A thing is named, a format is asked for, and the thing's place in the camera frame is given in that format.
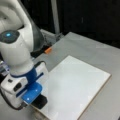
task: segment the white paper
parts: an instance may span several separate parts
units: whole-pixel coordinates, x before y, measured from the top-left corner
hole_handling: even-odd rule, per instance
[[[42,92],[48,104],[40,112],[50,120],[77,120],[109,77],[109,73],[68,56],[49,73]]]

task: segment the black background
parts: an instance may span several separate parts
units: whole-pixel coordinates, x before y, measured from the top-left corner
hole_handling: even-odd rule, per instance
[[[35,23],[54,32],[50,0],[22,0]],[[120,48],[119,0],[57,0],[63,34],[75,32]]]

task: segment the black cable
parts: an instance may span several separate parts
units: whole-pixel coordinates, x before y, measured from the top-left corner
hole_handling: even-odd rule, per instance
[[[26,104],[23,102],[20,107],[16,108],[14,107],[10,101],[8,100],[8,98],[6,97],[6,95],[2,92],[2,90],[0,89],[0,93],[1,93],[1,96],[3,97],[3,99],[5,100],[5,102],[14,110],[22,110],[24,107],[26,107]]]

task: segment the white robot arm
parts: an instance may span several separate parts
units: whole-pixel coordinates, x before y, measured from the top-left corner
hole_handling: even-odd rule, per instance
[[[41,94],[38,79],[48,78],[45,63],[35,68],[30,56],[30,52],[42,48],[44,37],[19,0],[0,0],[0,13],[0,52],[10,68],[1,83],[1,93],[13,108],[21,109]]]

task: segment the table surface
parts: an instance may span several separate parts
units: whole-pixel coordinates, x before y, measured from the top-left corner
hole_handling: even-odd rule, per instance
[[[68,55],[112,74],[110,80],[79,119],[118,120],[120,116],[120,50],[69,33],[52,47],[50,54],[42,54],[36,61],[45,61],[48,70],[51,71]]]

